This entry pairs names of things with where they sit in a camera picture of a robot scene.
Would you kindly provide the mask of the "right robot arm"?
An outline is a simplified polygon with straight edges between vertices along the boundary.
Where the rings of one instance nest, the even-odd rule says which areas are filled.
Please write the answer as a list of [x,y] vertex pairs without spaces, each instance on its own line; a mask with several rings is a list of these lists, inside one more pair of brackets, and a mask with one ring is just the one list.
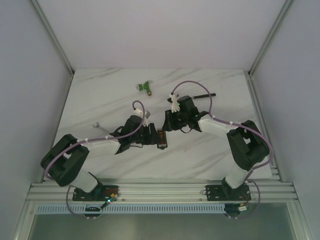
[[189,127],[190,130],[227,139],[235,165],[223,179],[221,193],[228,200],[234,199],[249,173],[271,154],[270,144],[251,120],[243,123],[217,120],[207,111],[200,112],[188,95],[177,98],[170,94],[167,101],[171,103],[171,109],[165,111],[163,131],[180,131]]

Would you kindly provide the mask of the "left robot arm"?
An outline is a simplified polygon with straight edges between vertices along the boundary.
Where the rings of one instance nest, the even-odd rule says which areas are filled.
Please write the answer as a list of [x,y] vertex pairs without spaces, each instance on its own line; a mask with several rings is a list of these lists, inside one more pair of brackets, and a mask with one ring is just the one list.
[[94,139],[79,141],[72,134],[64,135],[43,157],[40,166],[48,178],[60,187],[72,186],[84,192],[90,201],[102,196],[99,180],[83,169],[88,157],[118,155],[136,145],[157,145],[160,137],[153,123],[142,124],[142,118],[131,115],[114,132]]

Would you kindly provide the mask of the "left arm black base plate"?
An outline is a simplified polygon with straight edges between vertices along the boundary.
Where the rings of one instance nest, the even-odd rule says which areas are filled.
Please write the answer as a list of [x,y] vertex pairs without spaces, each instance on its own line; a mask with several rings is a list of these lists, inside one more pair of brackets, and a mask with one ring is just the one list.
[[85,192],[80,188],[75,188],[72,200],[74,202],[102,202],[111,199],[117,195],[118,192],[118,185],[98,185],[91,192]]

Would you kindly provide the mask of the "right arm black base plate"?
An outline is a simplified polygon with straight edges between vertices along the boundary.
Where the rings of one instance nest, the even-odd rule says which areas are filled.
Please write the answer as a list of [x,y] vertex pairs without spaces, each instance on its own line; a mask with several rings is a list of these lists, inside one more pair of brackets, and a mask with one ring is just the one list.
[[250,201],[251,192],[246,184],[240,185],[238,188],[231,188],[226,185],[206,185],[205,195],[208,201],[225,202],[225,201]]

